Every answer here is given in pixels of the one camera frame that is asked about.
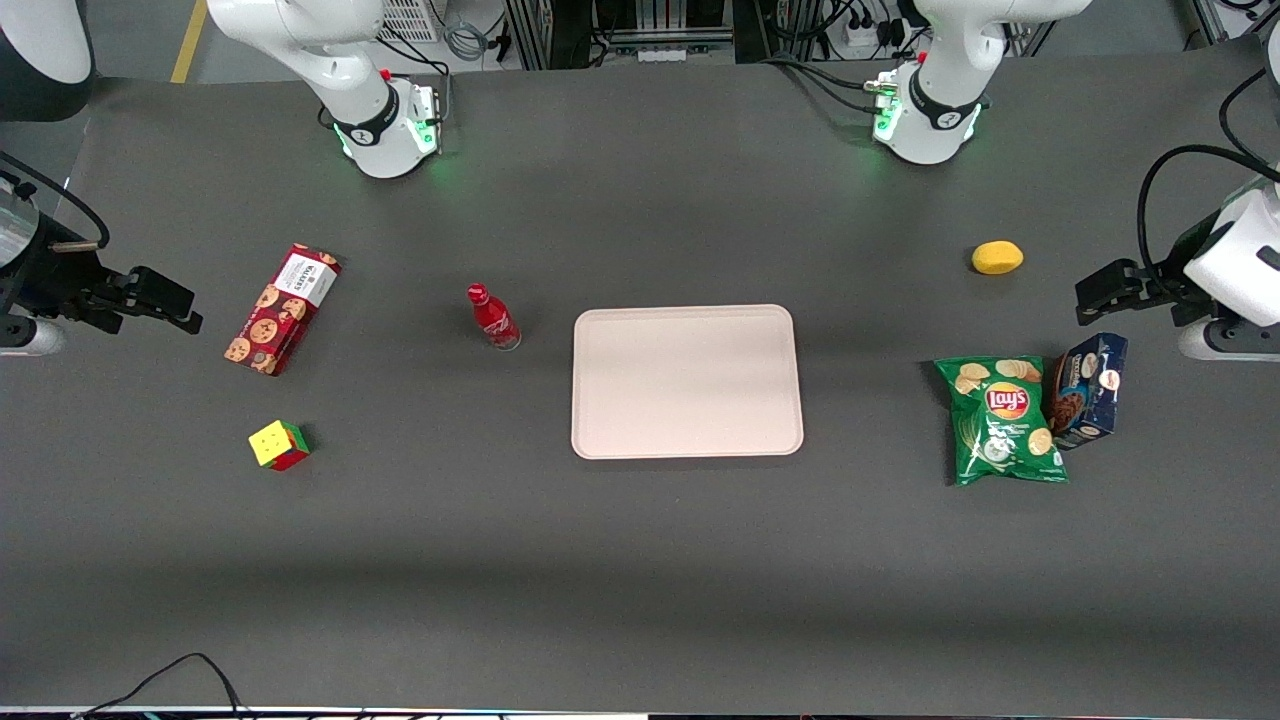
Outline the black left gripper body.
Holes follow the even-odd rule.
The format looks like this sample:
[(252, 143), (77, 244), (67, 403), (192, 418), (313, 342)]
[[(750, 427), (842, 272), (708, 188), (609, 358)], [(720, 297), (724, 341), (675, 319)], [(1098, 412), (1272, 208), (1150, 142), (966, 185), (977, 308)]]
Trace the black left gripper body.
[(1212, 211), (1184, 231), (1160, 263), (1155, 263), (1149, 252), (1147, 222), (1139, 219), (1137, 240), (1142, 290), (1135, 310), (1169, 305), (1172, 307), (1170, 314), (1174, 324), (1190, 324), (1201, 319), (1215, 322), (1228, 315), (1222, 305), (1188, 275), (1187, 269), (1190, 260), (1216, 240), (1219, 215), (1219, 211)]

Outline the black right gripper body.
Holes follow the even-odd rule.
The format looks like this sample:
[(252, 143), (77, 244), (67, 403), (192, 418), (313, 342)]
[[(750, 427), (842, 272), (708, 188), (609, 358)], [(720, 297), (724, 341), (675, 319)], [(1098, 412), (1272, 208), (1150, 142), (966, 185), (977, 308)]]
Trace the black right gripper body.
[(101, 264), (96, 251), (55, 252), (55, 243), (81, 237), (64, 225), (40, 225), (28, 247), (8, 264), (8, 306), (33, 316), (82, 323), (122, 323), (114, 297), (95, 292), (120, 274)]

